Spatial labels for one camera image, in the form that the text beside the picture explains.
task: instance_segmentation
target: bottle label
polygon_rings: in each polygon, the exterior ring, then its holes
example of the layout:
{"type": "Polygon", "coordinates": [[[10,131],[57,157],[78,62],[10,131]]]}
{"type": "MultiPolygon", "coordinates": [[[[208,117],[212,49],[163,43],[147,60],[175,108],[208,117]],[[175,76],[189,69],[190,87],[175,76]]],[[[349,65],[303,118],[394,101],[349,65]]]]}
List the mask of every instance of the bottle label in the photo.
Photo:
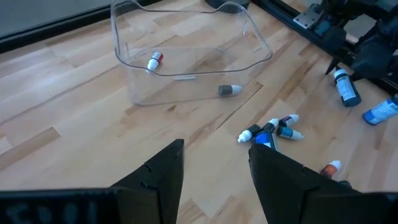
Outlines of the bottle label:
{"type": "Polygon", "coordinates": [[[344,76],[337,79],[336,87],[338,93],[343,98],[343,101],[355,98],[355,92],[353,86],[351,85],[351,82],[349,81],[349,77],[344,76]]]}
{"type": "Polygon", "coordinates": [[[371,109],[371,113],[373,118],[369,122],[378,124],[398,114],[398,106],[391,99],[388,99],[371,109]]]}
{"type": "Polygon", "coordinates": [[[290,116],[288,116],[286,118],[282,118],[281,120],[285,121],[287,127],[289,127],[290,125],[296,123],[296,121],[290,116]]]}
{"type": "Polygon", "coordinates": [[[283,128],[280,137],[290,139],[293,136],[293,129],[283,128]]]}
{"type": "Polygon", "coordinates": [[[162,55],[162,53],[160,53],[160,52],[155,52],[155,53],[152,55],[152,58],[155,59],[155,60],[158,61],[158,62],[161,62],[162,59],[163,59],[163,55],[162,55]]]}

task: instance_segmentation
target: black metal frame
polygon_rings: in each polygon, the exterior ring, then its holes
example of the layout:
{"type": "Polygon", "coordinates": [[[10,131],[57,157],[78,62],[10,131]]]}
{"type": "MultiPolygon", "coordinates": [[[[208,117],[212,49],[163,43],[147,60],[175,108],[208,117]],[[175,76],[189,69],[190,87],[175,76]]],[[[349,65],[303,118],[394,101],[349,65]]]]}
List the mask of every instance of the black metal frame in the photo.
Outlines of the black metal frame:
{"type": "MultiPolygon", "coordinates": [[[[159,1],[161,0],[138,0],[138,2],[143,6],[159,1]]],[[[95,22],[109,19],[110,17],[111,5],[108,4],[77,15],[60,18],[59,20],[48,22],[30,29],[1,36],[0,54],[50,37],[55,37],[56,35],[84,27],[95,22]]]]}
{"type": "MultiPolygon", "coordinates": [[[[314,33],[300,27],[293,21],[293,18],[298,16],[300,13],[290,7],[288,4],[284,3],[281,0],[253,0],[253,3],[258,5],[261,9],[267,11],[270,15],[274,16],[276,19],[283,22],[286,26],[296,31],[306,39],[308,39],[311,43],[315,44],[326,53],[331,55],[336,60],[343,62],[344,64],[350,66],[353,63],[353,59],[350,56],[347,56],[348,50],[353,50],[354,45],[346,42],[344,49],[341,49],[337,52],[332,52],[329,50],[325,44],[322,42],[321,38],[319,38],[314,33]]],[[[382,15],[386,13],[385,10],[375,7],[372,8],[366,14],[372,17],[373,19],[379,19],[382,15]]],[[[393,95],[398,93],[398,78],[394,77],[385,77],[385,78],[368,78],[369,81],[373,82],[378,87],[382,88],[384,91],[393,95]]]]}

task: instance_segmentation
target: gray wall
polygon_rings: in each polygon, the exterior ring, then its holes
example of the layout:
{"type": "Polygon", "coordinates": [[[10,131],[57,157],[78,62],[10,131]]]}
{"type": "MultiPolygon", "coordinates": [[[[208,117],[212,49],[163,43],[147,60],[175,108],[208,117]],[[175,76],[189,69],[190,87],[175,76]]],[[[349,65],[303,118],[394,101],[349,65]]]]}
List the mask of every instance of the gray wall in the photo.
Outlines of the gray wall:
{"type": "Polygon", "coordinates": [[[111,0],[0,0],[0,36],[110,3],[111,0]]]}

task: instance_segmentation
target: bottle cap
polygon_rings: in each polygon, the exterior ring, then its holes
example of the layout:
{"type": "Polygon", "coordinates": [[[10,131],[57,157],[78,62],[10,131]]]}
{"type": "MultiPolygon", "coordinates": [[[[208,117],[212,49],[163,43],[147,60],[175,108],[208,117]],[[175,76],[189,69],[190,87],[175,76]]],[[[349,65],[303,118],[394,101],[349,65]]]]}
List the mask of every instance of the bottle cap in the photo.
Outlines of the bottle cap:
{"type": "Polygon", "coordinates": [[[159,62],[152,58],[149,60],[147,68],[151,71],[154,71],[158,65],[159,65],[159,62]]]}
{"type": "Polygon", "coordinates": [[[275,127],[278,126],[279,124],[279,119],[278,118],[272,118],[268,121],[268,123],[273,124],[275,127]]]}
{"type": "Polygon", "coordinates": [[[238,142],[247,142],[253,137],[252,133],[249,130],[244,130],[238,137],[238,142]]]}
{"type": "Polygon", "coordinates": [[[341,74],[347,74],[347,71],[341,68],[341,69],[337,70],[337,71],[333,74],[333,76],[334,76],[335,78],[337,78],[337,77],[338,77],[339,75],[341,75],[341,74]]]}
{"type": "Polygon", "coordinates": [[[293,120],[298,121],[300,119],[300,116],[298,114],[291,114],[289,115],[293,120]]]}
{"type": "Polygon", "coordinates": [[[340,161],[331,161],[329,164],[334,166],[334,167],[336,167],[337,170],[340,170],[340,168],[341,168],[341,162],[340,161]]]}
{"type": "Polygon", "coordinates": [[[303,138],[304,138],[304,136],[303,136],[302,133],[300,133],[300,132],[298,132],[296,130],[293,130],[292,140],[301,140],[303,138]]]}

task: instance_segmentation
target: blue bottle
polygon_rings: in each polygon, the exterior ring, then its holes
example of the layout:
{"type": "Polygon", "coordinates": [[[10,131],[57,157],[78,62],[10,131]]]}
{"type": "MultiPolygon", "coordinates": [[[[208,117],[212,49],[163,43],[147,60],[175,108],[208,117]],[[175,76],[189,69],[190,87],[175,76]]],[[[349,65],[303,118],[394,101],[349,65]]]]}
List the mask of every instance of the blue bottle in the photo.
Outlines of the blue bottle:
{"type": "Polygon", "coordinates": [[[264,144],[271,149],[278,151],[278,148],[275,144],[275,136],[272,131],[261,131],[254,138],[255,144],[264,144]]]}
{"type": "Polygon", "coordinates": [[[278,130],[276,131],[276,135],[282,138],[290,139],[290,140],[301,140],[304,136],[291,128],[279,126],[278,130]]]}
{"type": "Polygon", "coordinates": [[[377,125],[398,114],[398,95],[395,95],[363,114],[363,119],[371,125],[377,125]]]}

